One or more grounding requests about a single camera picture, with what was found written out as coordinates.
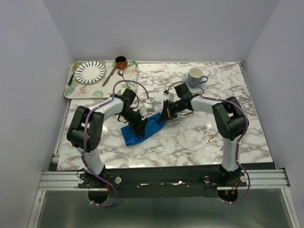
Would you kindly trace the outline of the blue satin napkin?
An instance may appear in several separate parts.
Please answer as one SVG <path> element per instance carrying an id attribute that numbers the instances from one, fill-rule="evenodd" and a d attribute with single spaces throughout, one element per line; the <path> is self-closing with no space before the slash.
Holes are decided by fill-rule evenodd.
<path id="1" fill-rule="evenodd" d="M 121 132 L 126 146 L 140 144 L 159 132 L 166 125 L 166 122 L 158 122 L 160 116 L 160 112 L 150 116 L 143 122 L 143 125 L 135 129 L 130 126 L 122 127 Z"/>

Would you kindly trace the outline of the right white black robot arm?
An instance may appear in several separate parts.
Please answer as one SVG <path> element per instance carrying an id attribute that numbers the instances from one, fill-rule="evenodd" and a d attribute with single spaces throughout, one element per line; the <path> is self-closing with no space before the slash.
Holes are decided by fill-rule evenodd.
<path id="1" fill-rule="evenodd" d="M 223 138 L 223 159 L 220 165 L 218 180 L 229 186 L 241 172 L 239 161 L 239 143 L 244 137 L 248 126 L 248 118 L 235 97 L 216 99 L 199 94 L 192 94 L 186 83 L 181 82 L 175 87 L 179 100 L 174 101 L 174 94 L 169 89 L 163 93 L 167 97 L 163 101 L 163 109 L 159 123 L 175 119 L 184 110 L 200 111 L 214 116 L 216 127 Z"/>

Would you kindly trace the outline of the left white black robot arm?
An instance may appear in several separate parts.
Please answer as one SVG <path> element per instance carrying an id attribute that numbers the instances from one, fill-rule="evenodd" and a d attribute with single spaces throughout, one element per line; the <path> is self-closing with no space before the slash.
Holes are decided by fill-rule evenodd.
<path id="1" fill-rule="evenodd" d="M 148 118 L 144 117 L 140 111 L 131 108 L 135 97 L 133 90 L 125 89 L 122 95 L 112 94 L 105 102 L 93 109 L 79 106 L 74 113 L 67 132 L 67 140 L 81 154 L 85 170 L 90 173 L 89 182 L 96 188 L 102 187 L 105 183 L 103 174 L 105 165 L 101 161 L 97 148 L 101 140 L 104 121 L 114 115 L 121 116 L 135 135 L 142 138 L 145 136 Z"/>

